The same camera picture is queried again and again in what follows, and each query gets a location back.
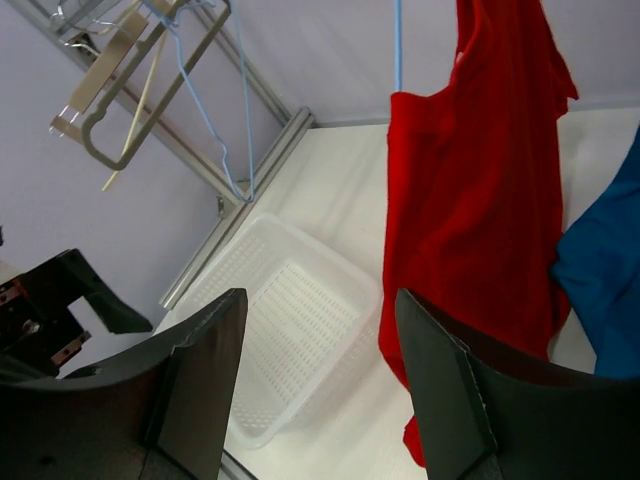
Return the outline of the blue t shirt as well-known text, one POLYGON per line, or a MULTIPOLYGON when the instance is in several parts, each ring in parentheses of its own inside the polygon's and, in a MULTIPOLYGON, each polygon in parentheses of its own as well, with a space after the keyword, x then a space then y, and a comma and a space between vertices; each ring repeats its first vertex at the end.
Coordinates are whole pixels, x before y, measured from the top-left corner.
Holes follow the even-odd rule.
POLYGON ((639 138, 557 246, 554 278, 596 355, 594 373, 639 376, 639 138))

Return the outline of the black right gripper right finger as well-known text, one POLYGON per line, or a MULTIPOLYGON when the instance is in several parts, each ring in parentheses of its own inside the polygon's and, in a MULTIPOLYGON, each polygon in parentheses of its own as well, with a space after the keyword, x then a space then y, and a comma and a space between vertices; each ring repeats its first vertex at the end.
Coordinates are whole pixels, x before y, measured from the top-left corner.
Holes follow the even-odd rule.
POLYGON ((539 360, 406 289, 395 309, 429 478, 638 478, 638 380, 539 360))

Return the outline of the red t shirt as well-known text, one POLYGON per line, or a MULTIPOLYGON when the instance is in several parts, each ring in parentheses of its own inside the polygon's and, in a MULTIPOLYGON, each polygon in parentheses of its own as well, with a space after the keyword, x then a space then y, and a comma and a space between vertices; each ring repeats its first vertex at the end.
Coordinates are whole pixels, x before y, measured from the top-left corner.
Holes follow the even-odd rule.
POLYGON ((557 122, 578 95, 538 1, 460 1, 448 84, 390 99, 378 345, 407 383, 395 299, 546 359, 569 303, 551 278, 562 234, 557 122))

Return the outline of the beige plastic hanger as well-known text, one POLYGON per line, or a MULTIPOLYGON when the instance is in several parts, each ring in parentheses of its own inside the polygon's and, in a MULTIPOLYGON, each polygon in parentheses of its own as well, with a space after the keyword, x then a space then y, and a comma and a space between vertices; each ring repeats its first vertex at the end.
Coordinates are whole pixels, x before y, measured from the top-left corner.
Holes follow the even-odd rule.
POLYGON ((122 69, 120 75, 112 82, 110 87, 99 99, 94 111, 85 117, 79 130, 79 142, 84 146, 89 156, 112 171, 122 171, 129 165, 182 86, 188 87, 210 132, 212 134, 216 133, 208 114, 204 110, 200 97, 191 82, 190 73, 201 60, 232 13, 231 3, 229 1, 223 1, 221 3, 223 8, 217 20, 209 28, 204 37, 202 37, 200 43, 187 59, 183 57, 182 41, 178 32, 182 14, 189 10, 214 9, 219 3, 217 1, 199 1, 196 3, 191 1, 173 1, 171 3, 165 1, 144 1, 142 4, 149 10, 151 15, 157 18, 157 24, 144 40, 137 43, 135 54, 131 57, 130 62, 122 69), (94 127, 103 120, 111 103, 120 95, 120 91, 128 86, 130 77, 138 69, 142 61, 148 56, 151 50, 155 48, 155 45, 166 37, 171 37, 175 41, 178 75, 168 86, 158 102, 154 104, 148 103, 147 97, 149 96, 151 84, 155 78, 159 57, 162 55, 158 53, 152 61, 147 80, 140 94, 138 106, 134 113, 130 136, 125 141, 125 147, 120 157, 112 159, 94 145, 92 131, 94 127))

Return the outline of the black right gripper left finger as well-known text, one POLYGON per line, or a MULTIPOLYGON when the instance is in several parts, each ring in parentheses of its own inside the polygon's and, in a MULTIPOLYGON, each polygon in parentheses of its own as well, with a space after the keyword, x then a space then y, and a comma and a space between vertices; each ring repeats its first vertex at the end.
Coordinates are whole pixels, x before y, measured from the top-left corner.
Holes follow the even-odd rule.
POLYGON ((1 386, 5 479, 214 479, 248 314, 245 290, 64 378, 1 386))

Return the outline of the wooden clip hanger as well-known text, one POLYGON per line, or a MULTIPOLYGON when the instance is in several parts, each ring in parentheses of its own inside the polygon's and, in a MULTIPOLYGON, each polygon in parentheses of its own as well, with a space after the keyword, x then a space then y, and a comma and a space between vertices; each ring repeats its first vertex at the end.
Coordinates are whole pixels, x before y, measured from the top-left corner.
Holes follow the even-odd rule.
POLYGON ((72 125, 79 115, 86 112, 148 25, 146 18, 138 11, 137 1, 125 9, 123 14, 122 19, 115 24, 116 32, 73 90, 67 105, 51 121, 50 133, 58 131, 60 137, 64 136, 62 124, 67 122, 72 125))

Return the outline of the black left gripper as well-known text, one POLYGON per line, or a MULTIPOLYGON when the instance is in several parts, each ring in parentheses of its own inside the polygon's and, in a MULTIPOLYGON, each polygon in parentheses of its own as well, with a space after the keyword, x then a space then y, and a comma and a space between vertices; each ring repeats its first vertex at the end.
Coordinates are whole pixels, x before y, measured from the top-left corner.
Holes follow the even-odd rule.
POLYGON ((1 378, 57 377, 91 334, 69 305, 84 298, 113 334, 151 323, 123 302, 78 249, 66 250, 1 284, 1 378))

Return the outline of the white plastic basket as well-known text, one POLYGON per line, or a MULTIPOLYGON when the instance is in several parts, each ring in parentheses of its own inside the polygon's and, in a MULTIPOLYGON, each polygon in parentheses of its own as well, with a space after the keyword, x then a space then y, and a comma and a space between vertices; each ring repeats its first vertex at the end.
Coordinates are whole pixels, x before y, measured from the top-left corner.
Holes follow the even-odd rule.
POLYGON ((183 320, 231 288, 248 313, 229 428, 247 449, 339 405, 376 350, 381 287, 336 251, 264 213, 174 307, 183 320))

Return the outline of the aluminium frame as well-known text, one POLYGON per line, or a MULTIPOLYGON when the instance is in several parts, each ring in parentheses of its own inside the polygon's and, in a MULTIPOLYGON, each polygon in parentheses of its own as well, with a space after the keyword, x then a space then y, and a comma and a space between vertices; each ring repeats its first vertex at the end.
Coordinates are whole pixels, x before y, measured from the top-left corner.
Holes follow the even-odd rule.
MULTIPOLYGON (((148 137, 118 176, 69 138, 49 132, 82 78, 67 49, 17 5, 1 7, 1 223, 4 261, 20 270, 79 249, 105 282, 144 315, 217 220, 215 189, 163 140, 148 137)), ((281 127, 216 46, 190 75, 216 133, 187 86, 165 111, 171 130, 224 177, 243 179, 281 127)))

